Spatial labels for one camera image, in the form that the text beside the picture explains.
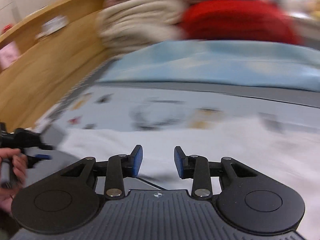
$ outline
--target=wooden panel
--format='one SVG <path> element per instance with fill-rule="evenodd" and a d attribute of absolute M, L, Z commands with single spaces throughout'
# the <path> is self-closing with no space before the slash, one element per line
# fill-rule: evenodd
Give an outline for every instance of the wooden panel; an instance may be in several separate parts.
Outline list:
<path fill-rule="evenodd" d="M 9 131 L 32 126 L 108 58 L 96 34 L 96 17 L 97 12 L 87 15 L 44 38 L 1 73 L 0 118 Z"/>
<path fill-rule="evenodd" d="M 21 53 L 36 45 L 35 36 L 41 32 L 41 26 L 57 15 L 68 17 L 74 22 L 86 15 L 102 9 L 104 0 L 62 0 L 47 6 L 26 17 L 12 29 L 0 36 L 0 48 L 15 41 Z"/>

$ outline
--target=pink paper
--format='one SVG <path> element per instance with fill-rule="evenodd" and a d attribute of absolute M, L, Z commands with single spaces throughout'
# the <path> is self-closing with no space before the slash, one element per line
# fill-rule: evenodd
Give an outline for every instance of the pink paper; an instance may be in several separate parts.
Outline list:
<path fill-rule="evenodd" d="M 0 66 L 4 70 L 20 57 L 19 49 L 13 41 L 0 49 Z"/>

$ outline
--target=red pillow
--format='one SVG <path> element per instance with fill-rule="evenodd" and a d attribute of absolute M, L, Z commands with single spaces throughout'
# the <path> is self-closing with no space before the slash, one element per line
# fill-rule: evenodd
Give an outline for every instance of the red pillow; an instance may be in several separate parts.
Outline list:
<path fill-rule="evenodd" d="M 181 27 L 189 39 L 300 44 L 290 18 L 261 0 L 209 0 L 191 6 Z"/>

